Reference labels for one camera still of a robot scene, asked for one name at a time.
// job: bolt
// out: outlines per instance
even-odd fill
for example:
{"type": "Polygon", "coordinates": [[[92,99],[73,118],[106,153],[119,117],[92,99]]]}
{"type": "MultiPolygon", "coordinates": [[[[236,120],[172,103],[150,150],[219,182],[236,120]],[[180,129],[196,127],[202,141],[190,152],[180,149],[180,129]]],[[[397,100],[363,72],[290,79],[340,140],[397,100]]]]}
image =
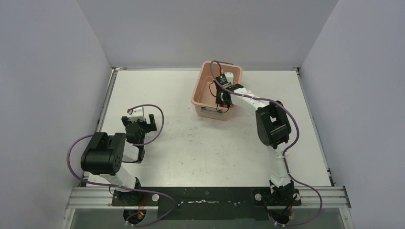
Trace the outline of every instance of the bolt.
{"type": "Polygon", "coordinates": [[[155,201],[155,202],[158,201],[159,200],[159,195],[158,194],[153,194],[152,195],[152,200],[155,201]]]}
{"type": "Polygon", "coordinates": [[[262,194],[257,193],[257,194],[255,195],[255,200],[261,201],[261,200],[262,200],[262,194]]]}

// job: table surface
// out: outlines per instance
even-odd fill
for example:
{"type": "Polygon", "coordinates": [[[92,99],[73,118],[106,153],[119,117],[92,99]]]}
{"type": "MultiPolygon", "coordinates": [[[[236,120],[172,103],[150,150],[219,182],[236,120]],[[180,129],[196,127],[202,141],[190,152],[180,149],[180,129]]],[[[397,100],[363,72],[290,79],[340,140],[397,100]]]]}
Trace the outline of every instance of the table surface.
{"type": "MultiPolygon", "coordinates": [[[[257,136],[255,117],[241,107],[226,122],[197,116],[191,96],[198,74],[198,70],[118,71],[102,132],[124,133],[121,117],[139,104],[155,104],[165,116],[161,135],[145,146],[143,162],[123,167],[144,187],[268,186],[271,157],[257,136]]],[[[297,120],[300,138],[289,150],[291,174],[311,186],[331,186],[297,73],[244,71],[241,84],[259,97],[280,100],[297,120]]],[[[148,114],[155,115],[160,128],[159,111],[145,107],[148,114]]],[[[289,144],[296,136],[292,129],[289,144]]],[[[155,134],[147,134],[145,142],[155,134]]],[[[88,179],[107,182],[92,174],[88,179]]]]}

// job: cable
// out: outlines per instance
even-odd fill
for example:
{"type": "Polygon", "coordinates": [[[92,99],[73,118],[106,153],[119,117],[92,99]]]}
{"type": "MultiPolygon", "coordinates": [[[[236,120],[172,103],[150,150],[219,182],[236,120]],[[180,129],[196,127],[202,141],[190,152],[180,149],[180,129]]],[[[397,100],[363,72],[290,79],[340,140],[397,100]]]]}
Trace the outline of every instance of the cable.
{"type": "Polygon", "coordinates": [[[222,112],[222,111],[219,111],[219,110],[218,110],[218,104],[216,104],[216,111],[217,111],[218,113],[225,114],[226,112],[229,111],[229,106],[226,108],[226,111],[222,112]]]}
{"type": "Polygon", "coordinates": [[[132,110],[134,110],[134,109],[137,109],[137,108],[140,108],[140,107],[144,107],[144,106],[153,106],[153,107],[156,107],[156,108],[160,111],[160,113],[162,114],[162,126],[160,127],[160,130],[159,130],[158,134],[157,134],[152,140],[148,141],[147,143],[132,144],[133,146],[144,146],[144,145],[147,145],[147,144],[150,144],[150,143],[154,142],[154,141],[159,137],[159,135],[162,133],[162,130],[163,130],[164,115],[163,115],[163,111],[162,111],[162,109],[161,109],[160,107],[158,107],[158,106],[156,106],[156,105],[153,105],[153,104],[143,104],[143,105],[134,106],[134,107],[128,109],[127,112],[129,113],[130,111],[132,111],[132,110]]]}
{"type": "MultiPolygon", "coordinates": [[[[214,63],[214,62],[218,64],[219,69],[220,69],[220,72],[222,72],[221,64],[220,64],[218,61],[216,61],[216,60],[211,61],[211,63],[210,63],[210,72],[211,72],[211,75],[213,76],[214,81],[215,81],[224,91],[226,91],[226,92],[228,92],[228,93],[231,93],[231,94],[238,95],[238,96],[242,96],[242,95],[239,94],[239,93],[235,93],[235,92],[233,92],[233,91],[230,91],[230,90],[226,89],[223,85],[221,85],[221,84],[217,81],[217,79],[215,78],[215,74],[214,74],[214,72],[213,72],[213,63],[214,63]]],[[[292,116],[292,114],[291,114],[285,107],[283,107],[281,104],[277,103],[277,102],[274,101],[274,100],[266,99],[266,98],[256,98],[256,97],[252,97],[252,96],[250,96],[250,95],[244,95],[244,97],[248,97],[248,98],[251,98],[251,99],[254,99],[254,100],[258,100],[258,101],[260,101],[260,100],[261,100],[261,101],[268,101],[268,102],[270,102],[270,103],[272,103],[272,104],[275,104],[275,105],[279,106],[284,112],[286,112],[286,114],[288,114],[288,116],[290,116],[292,122],[294,123],[295,129],[296,129],[296,131],[297,131],[297,136],[296,136],[295,140],[294,140],[289,146],[287,146],[287,147],[283,150],[282,156],[284,157],[285,154],[286,154],[286,152],[287,152],[287,150],[289,150],[292,146],[294,146],[294,145],[297,143],[297,141],[298,141],[298,138],[299,138],[299,128],[298,128],[297,121],[295,120],[295,118],[292,116]]],[[[302,183],[302,182],[296,180],[296,179],[291,175],[291,173],[290,173],[290,170],[289,170],[289,167],[288,167],[288,163],[287,163],[286,157],[284,157],[283,160],[284,160],[284,164],[286,165],[287,174],[288,174],[288,176],[291,178],[291,180],[295,181],[295,182],[298,183],[298,184],[301,184],[301,185],[303,185],[303,186],[306,186],[306,187],[309,187],[310,189],[312,189],[312,190],[319,196],[319,201],[320,201],[319,210],[318,210],[318,212],[317,212],[313,217],[311,217],[310,219],[308,219],[308,220],[306,220],[306,221],[304,221],[304,222],[287,224],[286,226],[298,226],[298,225],[303,225],[303,224],[309,223],[309,222],[313,221],[313,220],[320,214],[320,212],[322,211],[322,196],[320,195],[319,191],[317,191],[314,187],[312,187],[312,186],[310,186],[310,185],[307,185],[307,184],[305,184],[305,183],[302,183]]]]}
{"type": "Polygon", "coordinates": [[[210,89],[210,93],[211,93],[211,95],[212,96],[214,96],[215,98],[216,98],[216,96],[213,94],[213,92],[211,91],[211,84],[213,84],[214,83],[214,80],[213,80],[213,82],[212,83],[210,83],[209,85],[208,85],[208,89],[210,89]]]}
{"type": "MultiPolygon", "coordinates": [[[[99,186],[107,186],[107,187],[119,187],[119,188],[121,188],[121,189],[129,190],[129,191],[136,191],[136,192],[145,192],[145,193],[158,194],[158,195],[160,195],[160,196],[167,197],[167,198],[169,198],[171,201],[173,201],[174,205],[173,205],[173,207],[172,207],[168,212],[164,213],[162,216],[160,216],[159,218],[155,219],[155,220],[152,221],[152,222],[145,223],[145,224],[142,224],[142,225],[134,225],[134,227],[143,227],[143,226],[147,226],[147,225],[150,225],[150,224],[152,224],[152,223],[155,223],[155,222],[161,220],[162,218],[164,218],[165,216],[167,216],[168,214],[170,214],[170,213],[174,210],[174,208],[176,207],[176,201],[175,201],[171,196],[169,196],[169,195],[167,195],[167,194],[164,194],[164,193],[161,193],[161,192],[150,191],[150,190],[129,188],[129,187],[124,187],[124,186],[119,186],[119,185],[114,185],[114,184],[97,183],[97,182],[92,182],[92,181],[85,180],[85,179],[79,177],[79,175],[76,174],[76,173],[73,171],[72,165],[70,164],[70,154],[71,154],[71,152],[72,152],[73,147],[74,147],[78,142],[80,142],[81,140],[86,139],[86,138],[88,138],[88,137],[92,137],[92,136],[93,136],[93,135],[86,135],[86,136],[83,136],[83,137],[77,139],[75,142],[73,142],[73,144],[70,146],[69,150],[67,151],[67,156],[66,156],[67,168],[69,169],[70,173],[71,173],[76,179],[80,180],[81,182],[90,184],[90,185],[99,185],[99,186]]],[[[128,219],[130,219],[132,216],[133,216],[133,215],[130,215],[129,217],[127,217],[126,222],[128,222],[128,219]]]]}

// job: metal edge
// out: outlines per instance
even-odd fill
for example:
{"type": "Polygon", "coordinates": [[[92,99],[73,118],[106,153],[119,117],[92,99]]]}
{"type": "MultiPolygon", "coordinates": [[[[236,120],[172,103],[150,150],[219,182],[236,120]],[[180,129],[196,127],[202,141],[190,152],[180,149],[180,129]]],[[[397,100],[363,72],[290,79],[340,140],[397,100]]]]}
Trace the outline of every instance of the metal edge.
{"type": "MultiPolygon", "coordinates": [[[[201,67],[194,68],[167,68],[167,67],[115,67],[117,71],[199,71],[201,67]]],[[[298,68],[290,67],[257,67],[257,66],[244,66],[244,71],[298,71],[298,68]]]]}
{"type": "Polygon", "coordinates": [[[340,208],[342,222],[345,229],[354,229],[354,223],[349,208],[340,208]]]}
{"type": "Polygon", "coordinates": [[[64,213],[64,218],[62,220],[61,224],[61,229],[70,229],[72,222],[73,222],[73,216],[75,215],[75,209],[74,208],[67,208],[65,213],[64,213]]]}
{"type": "Polygon", "coordinates": [[[96,127],[97,132],[101,131],[101,129],[103,128],[104,119],[106,117],[108,105],[110,103],[111,94],[112,94],[112,91],[113,91],[113,88],[114,88],[114,84],[115,84],[115,80],[117,78],[117,74],[118,74],[118,70],[116,68],[114,68],[113,72],[111,73],[110,81],[108,83],[106,96],[104,98],[104,104],[103,104],[103,107],[101,109],[101,114],[100,114],[100,117],[98,118],[98,123],[97,123],[97,127],[96,127]]]}
{"type": "MultiPolygon", "coordinates": [[[[315,187],[323,197],[324,208],[350,208],[344,187],[315,187]]],[[[319,208],[318,195],[307,187],[297,187],[300,190],[302,206],[298,208],[319,208]]],[[[81,209],[135,209],[137,206],[112,206],[113,196],[107,187],[75,187],[72,189],[67,208],[81,209]]],[[[143,209],[155,209],[148,206],[143,209]]]]}
{"type": "Polygon", "coordinates": [[[318,129],[316,128],[316,124],[315,124],[314,118],[312,116],[312,112],[311,112],[311,109],[309,107],[307,97],[305,96],[304,88],[302,87],[301,76],[299,75],[299,70],[297,69],[296,72],[297,72],[297,77],[298,77],[299,85],[301,87],[302,94],[304,95],[305,104],[307,105],[307,108],[308,108],[309,117],[311,118],[312,126],[314,127],[314,130],[315,130],[315,136],[316,136],[318,144],[320,146],[320,152],[322,153],[323,162],[325,163],[326,170],[329,170],[329,165],[328,165],[328,162],[326,161],[325,152],[323,151],[322,142],[320,141],[320,138],[319,138],[318,129]]]}

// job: white wall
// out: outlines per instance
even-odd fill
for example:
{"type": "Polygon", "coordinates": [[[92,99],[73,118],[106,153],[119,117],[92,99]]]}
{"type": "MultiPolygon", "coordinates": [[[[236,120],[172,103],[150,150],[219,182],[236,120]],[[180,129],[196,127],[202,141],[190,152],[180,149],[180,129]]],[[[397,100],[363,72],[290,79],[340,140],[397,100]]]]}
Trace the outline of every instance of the white wall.
{"type": "Polygon", "coordinates": [[[357,229],[404,228],[405,1],[340,0],[302,83],[357,229]]]}
{"type": "Polygon", "coordinates": [[[0,1],[0,228],[60,227],[110,73],[75,0],[0,1]]]}
{"type": "Polygon", "coordinates": [[[78,0],[112,66],[300,67],[337,0],[78,0]]]}

